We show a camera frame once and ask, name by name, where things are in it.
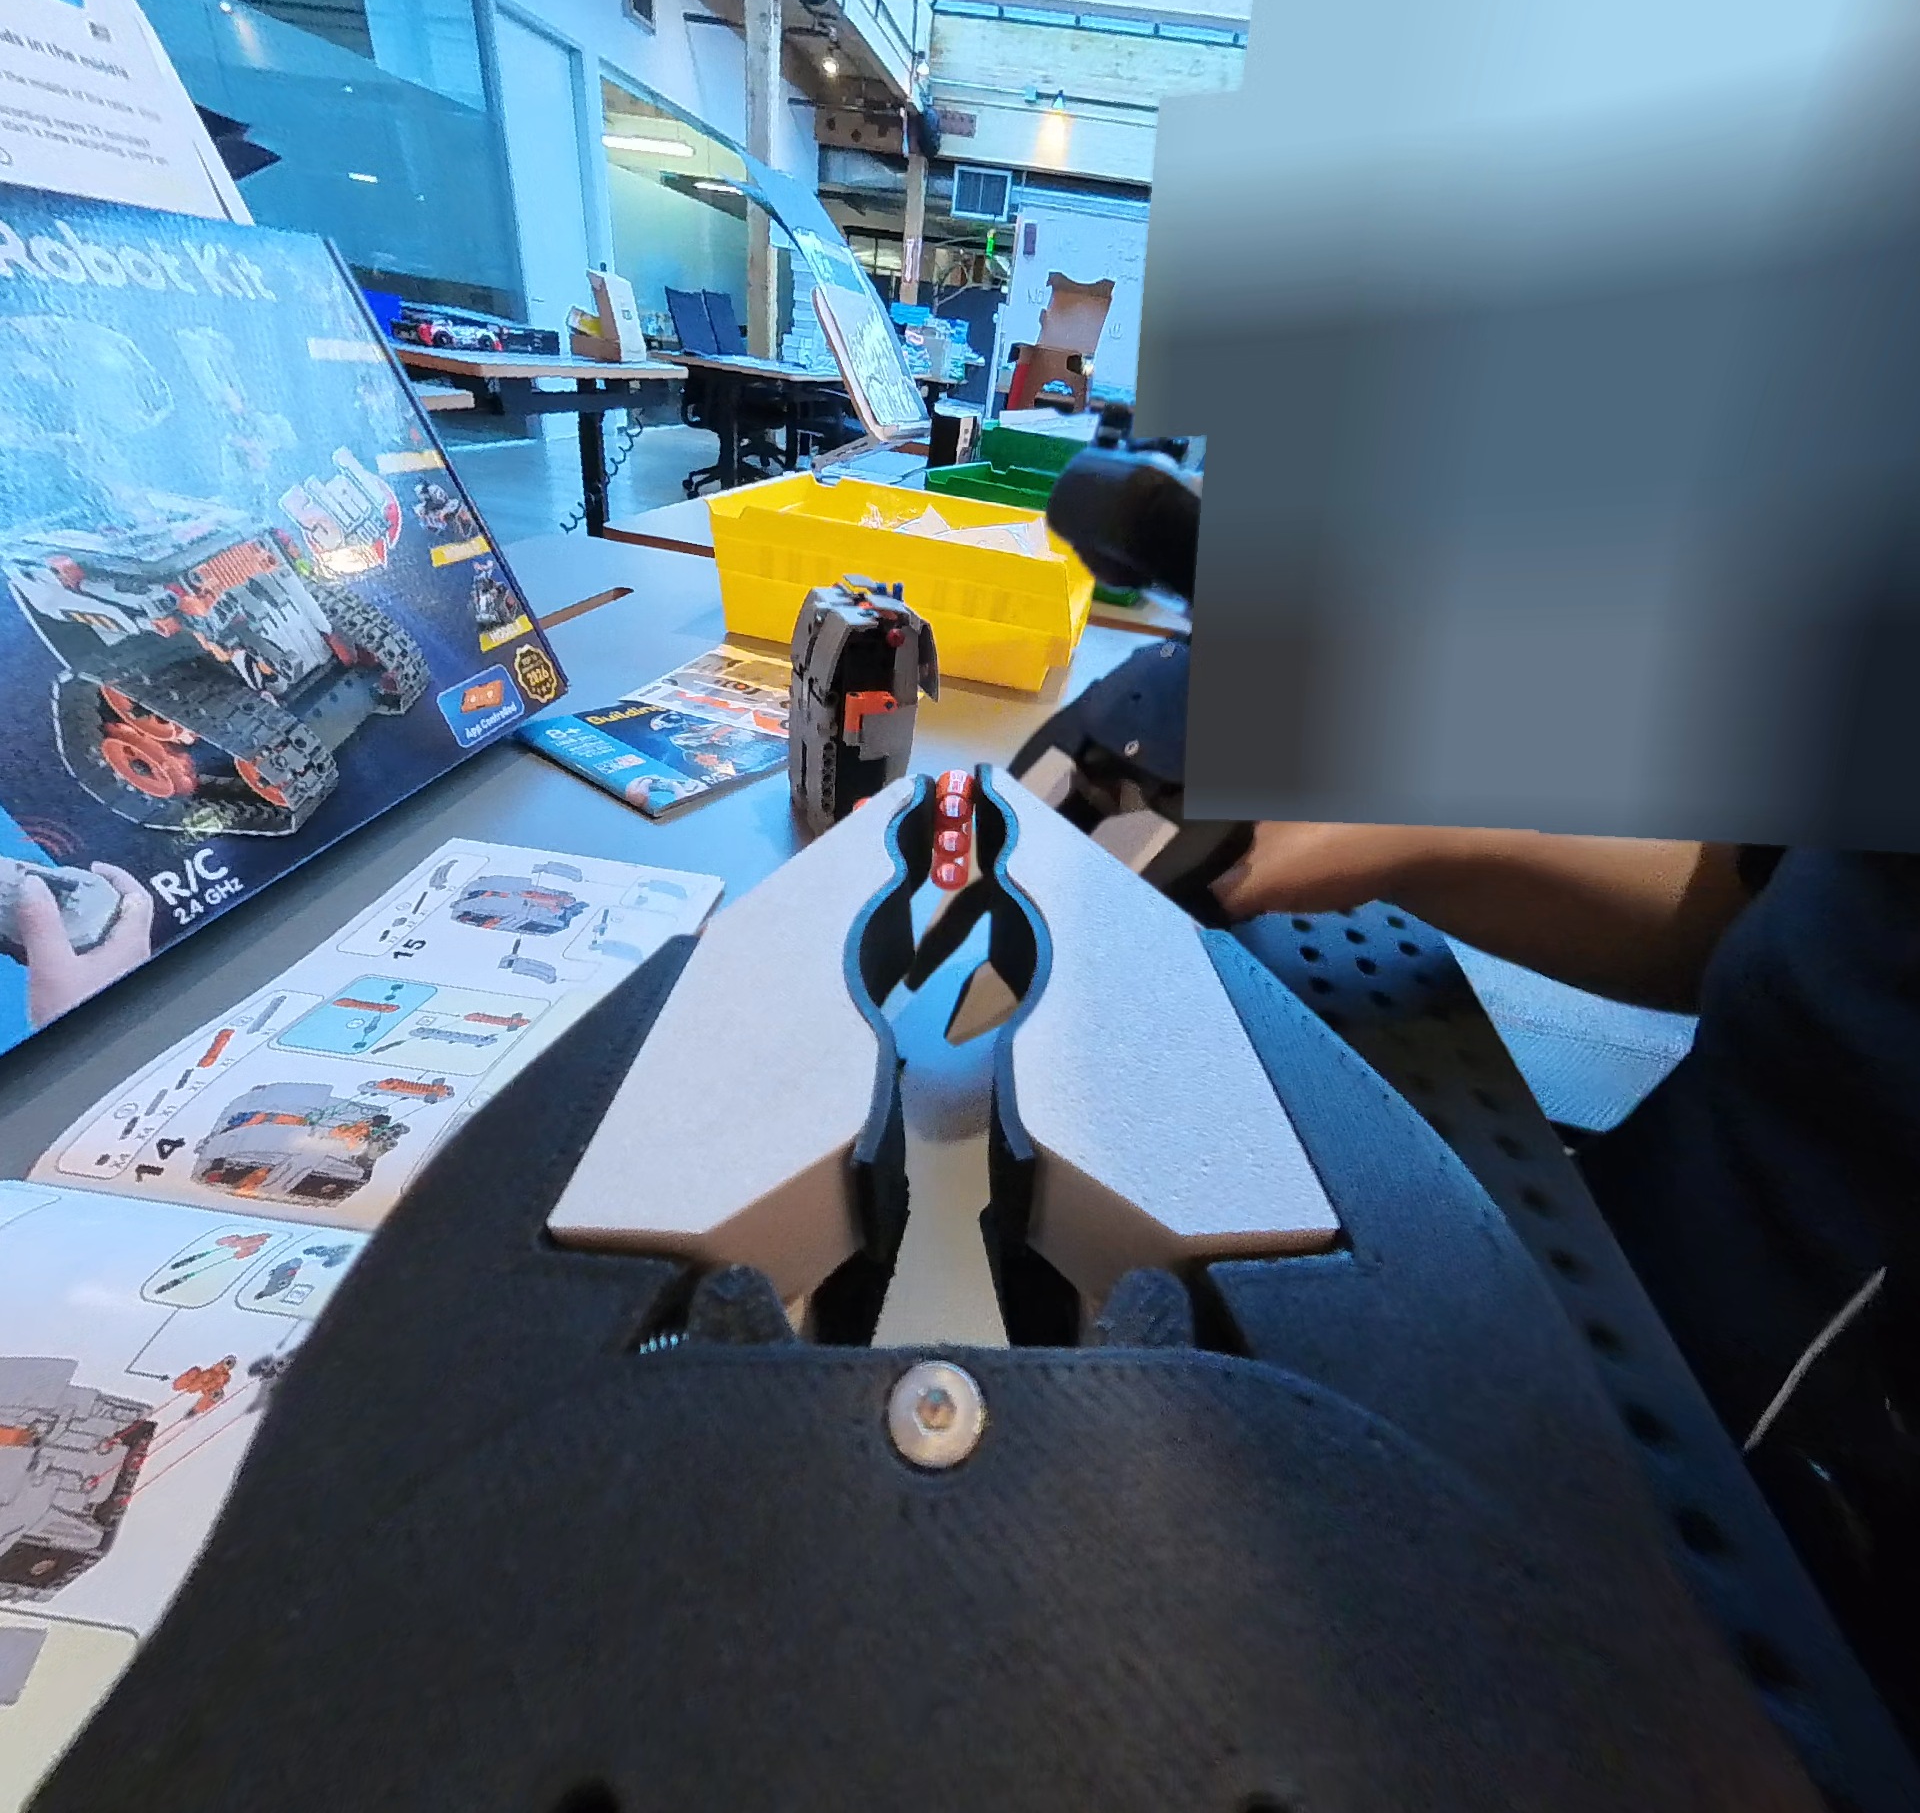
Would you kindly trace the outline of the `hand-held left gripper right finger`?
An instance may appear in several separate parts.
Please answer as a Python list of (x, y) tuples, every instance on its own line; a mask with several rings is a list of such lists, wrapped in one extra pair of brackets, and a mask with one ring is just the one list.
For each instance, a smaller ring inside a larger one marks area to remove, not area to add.
[(1202, 927), (1004, 769), (982, 769), (990, 1206), (1010, 1342), (1078, 1342), (1135, 1268), (1326, 1253), (1336, 1210)]

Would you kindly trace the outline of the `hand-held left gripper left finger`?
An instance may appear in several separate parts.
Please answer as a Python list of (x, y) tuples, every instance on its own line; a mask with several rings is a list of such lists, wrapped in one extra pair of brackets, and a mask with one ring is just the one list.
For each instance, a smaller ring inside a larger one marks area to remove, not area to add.
[(907, 1222), (899, 1052), (914, 963), (916, 777), (720, 914), (640, 1045), (547, 1228), (731, 1264), (819, 1342), (869, 1342)]

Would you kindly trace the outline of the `person's right forearm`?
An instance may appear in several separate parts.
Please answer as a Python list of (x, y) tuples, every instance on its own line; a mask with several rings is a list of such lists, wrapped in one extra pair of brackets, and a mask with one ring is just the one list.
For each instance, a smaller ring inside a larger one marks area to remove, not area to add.
[(1238, 919), (1386, 900), (1500, 961), (1690, 1014), (1753, 897), (1732, 846), (1503, 828), (1263, 824), (1216, 884)]

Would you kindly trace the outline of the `grey desk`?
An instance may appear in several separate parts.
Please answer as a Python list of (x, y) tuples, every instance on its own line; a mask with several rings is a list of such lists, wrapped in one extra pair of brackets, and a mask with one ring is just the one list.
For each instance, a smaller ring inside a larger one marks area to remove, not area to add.
[[(519, 580), (549, 615), (547, 630), (569, 675), (569, 707), (587, 707), (653, 683), (723, 641), (723, 601), (709, 561), (617, 541), (543, 537), (514, 550)], [(520, 744), (500, 744), (376, 824), (277, 882), (255, 904), (225, 915), (115, 986), (52, 1034), (5, 1060), (5, 1331), (48, 1348), (92, 1321), (145, 1323), (128, 1258), (156, 1249), (162, 1210), (150, 1202), (73, 1204), (69, 1190), (30, 1200), (38, 1160), (119, 1082), (237, 1006), (370, 911), (429, 853), (451, 839), (595, 856), (725, 882), (731, 904), (786, 863), (797, 846), (784, 775), (767, 775), (650, 821), (599, 787)], [(943, 1039), (958, 978), (985, 957), (973, 935), (962, 961), (905, 1000), (907, 1170), (914, 1215), (903, 1268), (880, 1321), (886, 1339), (943, 1332), (966, 1346), (1006, 1346), (979, 1225), (986, 1206), (986, 1041), (951, 1049)]]

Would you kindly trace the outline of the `green plastic bin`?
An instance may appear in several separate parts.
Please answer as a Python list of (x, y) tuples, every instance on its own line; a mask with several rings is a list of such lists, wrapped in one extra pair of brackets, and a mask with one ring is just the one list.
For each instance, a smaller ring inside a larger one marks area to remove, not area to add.
[(1058, 479), (1090, 444), (1090, 434), (1082, 432), (1052, 434), (993, 425), (985, 430), (973, 460), (946, 468), (931, 465), (923, 486), (937, 496), (1043, 511)]

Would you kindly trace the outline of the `grey toy brick assembly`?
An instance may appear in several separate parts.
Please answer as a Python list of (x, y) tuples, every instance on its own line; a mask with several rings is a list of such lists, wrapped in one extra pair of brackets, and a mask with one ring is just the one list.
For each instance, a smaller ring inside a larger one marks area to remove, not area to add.
[(901, 586), (850, 575), (806, 595), (790, 655), (792, 805), (819, 835), (907, 770), (937, 637)]

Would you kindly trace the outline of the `closed blue building manual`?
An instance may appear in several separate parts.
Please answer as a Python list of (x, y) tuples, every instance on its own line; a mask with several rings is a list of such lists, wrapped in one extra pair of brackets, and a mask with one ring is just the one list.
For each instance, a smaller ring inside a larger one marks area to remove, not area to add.
[(653, 820), (788, 766), (790, 666), (720, 645), (577, 712), (542, 712), (520, 739)]

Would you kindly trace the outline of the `open instruction booklet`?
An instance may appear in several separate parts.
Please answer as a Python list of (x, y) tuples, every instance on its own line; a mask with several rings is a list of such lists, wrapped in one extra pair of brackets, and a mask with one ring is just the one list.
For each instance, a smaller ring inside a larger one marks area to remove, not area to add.
[(723, 893), (448, 841), (5, 1181), (7, 1810), (171, 1603), (309, 1324), (446, 1135)]

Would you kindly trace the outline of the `leaning printed board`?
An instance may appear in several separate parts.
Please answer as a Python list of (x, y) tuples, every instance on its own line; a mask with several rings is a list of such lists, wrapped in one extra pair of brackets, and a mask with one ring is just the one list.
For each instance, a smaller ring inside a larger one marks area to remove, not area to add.
[(923, 440), (926, 399), (874, 290), (818, 285), (812, 306), (868, 437), (896, 448)]

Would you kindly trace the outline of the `whiteboard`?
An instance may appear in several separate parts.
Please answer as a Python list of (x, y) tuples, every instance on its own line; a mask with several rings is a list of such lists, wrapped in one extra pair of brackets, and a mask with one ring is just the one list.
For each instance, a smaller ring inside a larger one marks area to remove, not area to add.
[(1092, 355), (1092, 399), (1133, 402), (1148, 259), (1148, 200), (1064, 191), (1022, 191), (1010, 250), (1012, 281), (999, 322), (999, 361), (1039, 339), (1049, 273), (1073, 283), (1113, 281), (1113, 298)]

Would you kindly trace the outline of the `open cardboard box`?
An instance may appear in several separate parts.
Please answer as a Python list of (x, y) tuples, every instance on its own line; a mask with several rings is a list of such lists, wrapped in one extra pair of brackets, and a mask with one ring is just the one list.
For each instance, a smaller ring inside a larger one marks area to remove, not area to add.
[(569, 313), (569, 347), (580, 360), (640, 364), (650, 355), (634, 285), (609, 269), (587, 269), (589, 308)]

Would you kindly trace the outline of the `wooden background table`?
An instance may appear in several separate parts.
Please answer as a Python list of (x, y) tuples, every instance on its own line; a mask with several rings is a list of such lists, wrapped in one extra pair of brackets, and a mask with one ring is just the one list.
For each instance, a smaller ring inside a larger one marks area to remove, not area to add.
[(501, 416), (580, 417), (586, 482), (586, 529), (609, 531), (609, 461), (601, 416), (631, 411), (648, 382), (683, 382), (675, 361), (595, 361), (567, 355), (448, 354), (418, 344), (396, 344), (397, 360), (414, 371), (446, 376), (477, 398), (482, 411)]

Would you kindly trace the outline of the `toy car display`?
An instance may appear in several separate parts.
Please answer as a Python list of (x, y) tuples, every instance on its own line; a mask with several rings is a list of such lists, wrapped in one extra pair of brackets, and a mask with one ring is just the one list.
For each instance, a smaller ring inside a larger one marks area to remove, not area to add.
[(557, 331), (536, 328), (490, 311), (427, 302), (403, 298), (389, 320), (389, 328), (397, 343), (439, 354), (562, 355), (562, 339)]

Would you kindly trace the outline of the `blue robot kit box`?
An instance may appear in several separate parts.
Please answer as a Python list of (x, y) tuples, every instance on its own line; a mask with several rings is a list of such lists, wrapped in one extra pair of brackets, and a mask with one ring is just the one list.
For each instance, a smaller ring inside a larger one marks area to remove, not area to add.
[(564, 686), (329, 243), (5, 186), (7, 1051)]

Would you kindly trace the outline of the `white printed sign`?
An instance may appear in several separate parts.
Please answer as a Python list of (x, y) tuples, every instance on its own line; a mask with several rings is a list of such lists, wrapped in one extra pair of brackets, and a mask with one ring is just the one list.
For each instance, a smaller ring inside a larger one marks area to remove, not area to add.
[(253, 219), (135, 0), (2, 0), (2, 179)]

